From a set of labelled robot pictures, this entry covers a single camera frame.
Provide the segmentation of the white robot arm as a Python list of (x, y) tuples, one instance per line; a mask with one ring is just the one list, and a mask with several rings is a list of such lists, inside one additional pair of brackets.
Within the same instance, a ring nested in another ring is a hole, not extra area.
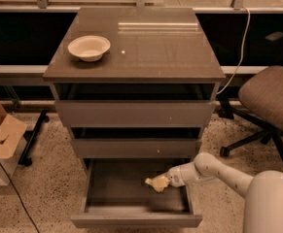
[(169, 185), (203, 183), (219, 179), (244, 200), (243, 233), (283, 233), (283, 173), (263, 171), (255, 177), (202, 152), (192, 162), (170, 168), (145, 183), (156, 192)]

